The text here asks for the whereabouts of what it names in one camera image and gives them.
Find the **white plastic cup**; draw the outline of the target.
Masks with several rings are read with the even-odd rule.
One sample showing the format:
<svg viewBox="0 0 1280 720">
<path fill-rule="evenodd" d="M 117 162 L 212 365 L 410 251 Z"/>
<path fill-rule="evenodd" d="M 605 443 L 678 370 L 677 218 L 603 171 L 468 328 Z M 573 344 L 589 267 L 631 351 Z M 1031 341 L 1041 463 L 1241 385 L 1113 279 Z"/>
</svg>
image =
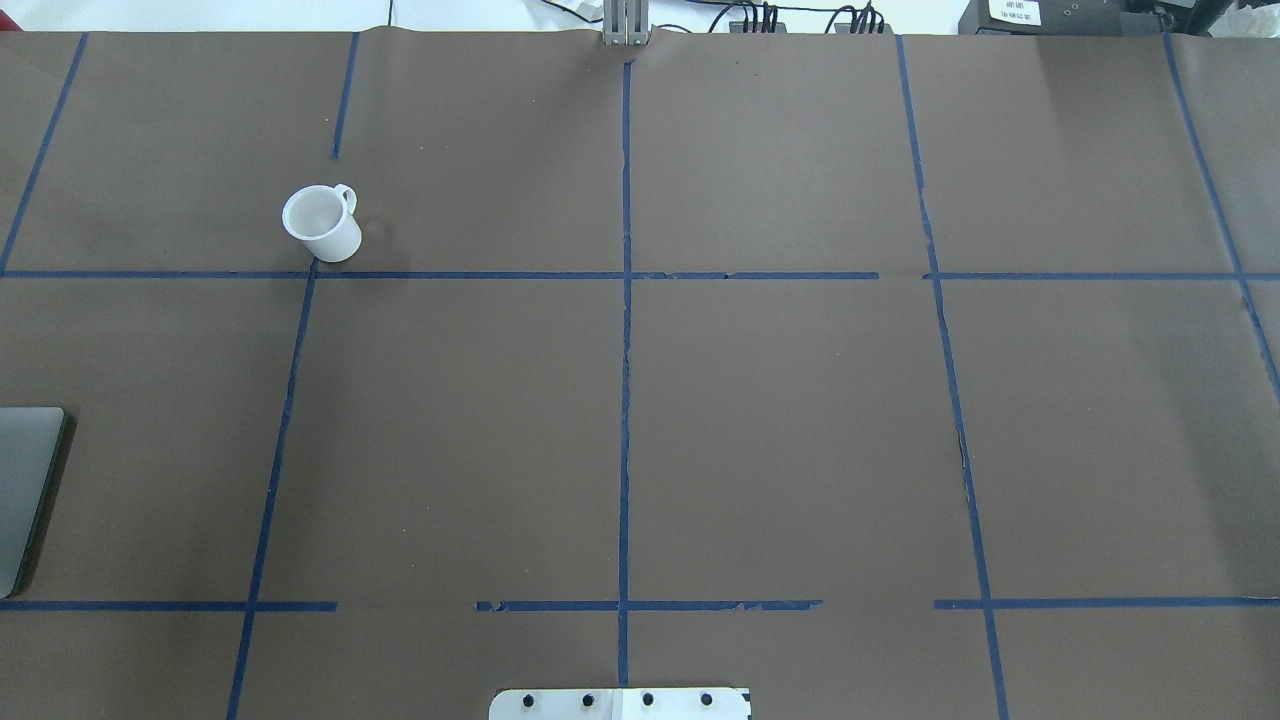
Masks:
<svg viewBox="0 0 1280 720">
<path fill-rule="evenodd" d="M 285 200 L 282 224 L 320 263 L 343 263 L 364 241 L 355 219 L 357 205 L 358 196 L 347 184 L 311 184 Z"/>
</svg>

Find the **grey closed laptop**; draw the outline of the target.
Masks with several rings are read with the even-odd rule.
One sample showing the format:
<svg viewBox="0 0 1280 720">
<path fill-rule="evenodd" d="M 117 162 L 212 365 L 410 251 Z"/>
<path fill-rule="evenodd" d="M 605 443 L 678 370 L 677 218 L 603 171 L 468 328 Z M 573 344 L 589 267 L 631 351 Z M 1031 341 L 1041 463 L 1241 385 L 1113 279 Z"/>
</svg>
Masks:
<svg viewBox="0 0 1280 720">
<path fill-rule="evenodd" d="M 58 465 L 67 411 L 1 409 L 1 597 L 24 580 Z"/>
</svg>

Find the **brown paper table cover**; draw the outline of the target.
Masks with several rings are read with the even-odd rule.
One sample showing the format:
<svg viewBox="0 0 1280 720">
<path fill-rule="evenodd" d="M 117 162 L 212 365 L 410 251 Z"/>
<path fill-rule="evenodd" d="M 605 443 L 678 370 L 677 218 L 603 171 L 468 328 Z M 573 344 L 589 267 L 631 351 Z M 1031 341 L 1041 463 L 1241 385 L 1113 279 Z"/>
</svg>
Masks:
<svg viewBox="0 0 1280 720">
<path fill-rule="evenodd" d="M 1277 44 L 5 33 L 3 404 L 5 719 L 1275 719 Z"/>
</svg>

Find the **black orange connector hub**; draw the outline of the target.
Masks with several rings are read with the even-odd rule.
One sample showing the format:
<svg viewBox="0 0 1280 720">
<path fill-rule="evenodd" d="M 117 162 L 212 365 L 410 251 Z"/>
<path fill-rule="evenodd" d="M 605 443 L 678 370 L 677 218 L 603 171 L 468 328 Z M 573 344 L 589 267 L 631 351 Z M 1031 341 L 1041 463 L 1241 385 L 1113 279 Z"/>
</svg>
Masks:
<svg viewBox="0 0 1280 720">
<path fill-rule="evenodd" d="M 824 28 L 826 35 L 886 35 L 892 33 L 890 23 L 873 1 L 861 6 L 844 5 L 835 10 Z"/>
<path fill-rule="evenodd" d="M 742 12 L 740 20 L 728 20 L 727 28 L 735 35 L 777 35 L 783 28 L 780 23 L 780 6 L 771 3 L 739 1 L 730 5 L 730 12 L 739 8 Z"/>
</svg>

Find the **black box with white label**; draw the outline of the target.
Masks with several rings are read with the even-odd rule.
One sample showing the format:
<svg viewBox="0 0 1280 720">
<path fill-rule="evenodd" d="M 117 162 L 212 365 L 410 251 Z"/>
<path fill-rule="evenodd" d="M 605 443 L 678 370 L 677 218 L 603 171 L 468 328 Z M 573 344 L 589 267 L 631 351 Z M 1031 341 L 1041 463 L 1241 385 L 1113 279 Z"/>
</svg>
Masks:
<svg viewBox="0 0 1280 720">
<path fill-rule="evenodd" d="M 957 33 L 1146 37 L 1164 32 L 1156 14 L 1128 6 L 1128 1 L 969 1 Z"/>
</svg>

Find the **grey aluminium profile post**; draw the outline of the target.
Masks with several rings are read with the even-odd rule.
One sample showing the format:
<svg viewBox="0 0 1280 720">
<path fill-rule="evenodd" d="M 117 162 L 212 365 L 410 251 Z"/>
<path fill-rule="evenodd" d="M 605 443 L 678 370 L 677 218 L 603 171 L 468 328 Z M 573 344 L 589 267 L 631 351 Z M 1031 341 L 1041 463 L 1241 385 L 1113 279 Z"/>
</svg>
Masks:
<svg viewBox="0 0 1280 720">
<path fill-rule="evenodd" d="M 648 45 L 652 37 L 648 0 L 602 1 L 602 40 L 604 45 Z"/>
</svg>

